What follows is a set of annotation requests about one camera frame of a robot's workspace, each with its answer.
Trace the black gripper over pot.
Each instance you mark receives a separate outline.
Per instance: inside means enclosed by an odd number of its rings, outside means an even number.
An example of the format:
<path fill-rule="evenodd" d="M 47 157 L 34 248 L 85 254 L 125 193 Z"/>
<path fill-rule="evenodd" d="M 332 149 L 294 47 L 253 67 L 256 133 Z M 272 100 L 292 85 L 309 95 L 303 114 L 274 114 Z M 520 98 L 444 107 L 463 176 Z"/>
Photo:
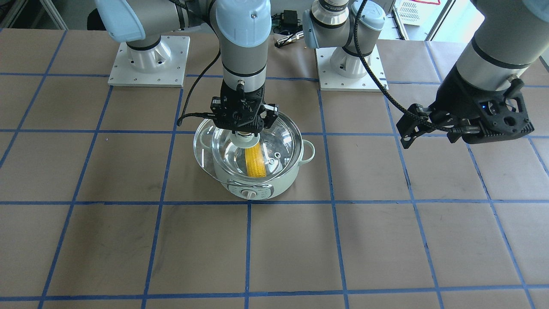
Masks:
<path fill-rule="evenodd" d="M 234 90 L 222 82 L 220 96 L 213 97 L 210 105 L 214 124 L 217 128 L 247 133 L 271 128 L 279 116 L 279 105 L 265 104 L 264 95 L 265 85 L 245 92 L 241 85 Z"/>

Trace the black gripper holding corn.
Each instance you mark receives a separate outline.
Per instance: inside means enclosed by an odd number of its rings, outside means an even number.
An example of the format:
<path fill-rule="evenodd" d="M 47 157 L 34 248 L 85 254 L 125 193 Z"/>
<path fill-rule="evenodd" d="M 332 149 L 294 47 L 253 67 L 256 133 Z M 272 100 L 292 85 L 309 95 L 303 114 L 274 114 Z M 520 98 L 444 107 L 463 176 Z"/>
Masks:
<path fill-rule="evenodd" d="M 397 122 L 401 144 L 409 148 L 423 134 L 448 129 L 451 143 L 489 143 L 517 139 L 534 131 L 521 89 L 521 78 L 512 77 L 500 91 L 476 88 L 451 69 L 428 107 L 412 104 Z"/>

